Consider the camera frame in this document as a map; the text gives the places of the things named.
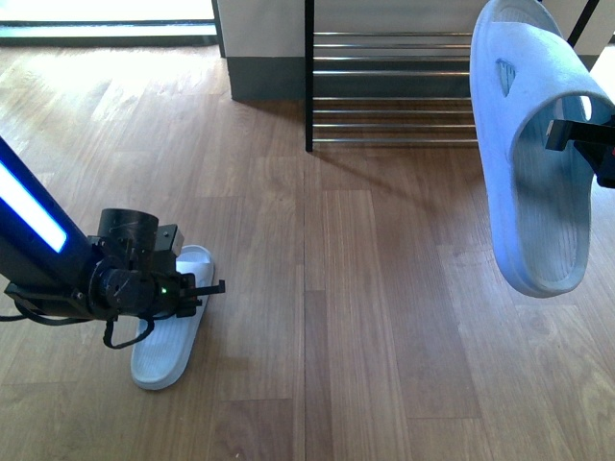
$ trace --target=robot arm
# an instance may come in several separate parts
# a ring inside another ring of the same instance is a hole
[[[0,320],[103,320],[105,344],[120,349],[144,339],[156,320],[194,315],[198,296],[225,292],[224,280],[195,288],[193,274],[176,271],[184,239],[176,225],[159,226],[150,214],[105,209],[98,235],[86,237],[2,138],[0,223],[0,273],[21,314]],[[144,319],[148,328],[114,346],[112,327],[120,315]]]

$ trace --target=chrome bar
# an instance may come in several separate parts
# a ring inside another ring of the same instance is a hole
[[[338,114],[369,114],[369,115],[460,115],[460,114],[471,114],[471,110],[410,110],[410,109],[316,109],[314,113],[319,114],[328,114],[328,115],[338,115]]]
[[[412,123],[315,123],[314,128],[320,129],[472,129],[476,125],[441,125],[441,124],[412,124]]]
[[[469,50],[465,43],[317,43],[314,49],[354,49],[354,50]]]
[[[314,70],[314,77],[468,77],[459,70]]]
[[[314,36],[455,36],[471,37],[471,32],[314,32]]]
[[[347,142],[347,143],[395,143],[395,144],[476,144],[478,141],[471,138],[461,139],[430,139],[418,137],[331,137],[331,138],[314,138],[314,142]]]
[[[319,56],[314,57],[317,62],[470,62],[469,56]]]
[[[332,97],[332,96],[320,96],[314,97],[314,101],[417,101],[417,102],[425,102],[425,101],[434,101],[434,102],[452,102],[452,101],[471,101],[469,97]]]

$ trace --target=blue led light strip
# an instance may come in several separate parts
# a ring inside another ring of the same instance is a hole
[[[66,243],[66,232],[0,161],[0,199],[23,219],[56,253]]]

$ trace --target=light blue slide sandal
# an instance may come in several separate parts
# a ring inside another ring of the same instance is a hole
[[[209,251],[197,245],[187,245],[176,261],[181,274],[192,273],[196,286],[210,286],[214,265]],[[192,317],[171,317],[156,322],[154,331],[134,345],[131,371],[135,384],[147,390],[160,390],[176,382],[185,370],[201,318],[207,307],[208,296],[199,297],[203,304]],[[147,328],[139,321],[136,334]]]
[[[581,282],[593,171],[572,142],[545,148],[554,119],[605,123],[615,106],[535,0],[480,13],[470,89],[496,260],[508,283],[547,298]]]

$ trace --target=white wall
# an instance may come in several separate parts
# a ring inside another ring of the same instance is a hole
[[[543,0],[565,38],[573,31],[586,0]],[[580,36],[575,51],[579,55],[598,56],[615,32],[615,2],[601,0]]]
[[[304,0],[218,0],[228,57],[301,57]]]
[[[565,37],[586,0],[544,0]],[[317,31],[471,32],[485,0],[316,0]],[[229,57],[304,55],[304,0],[218,0]],[[577,46],[598,55],[615,31],[615,1],[602,0]]]

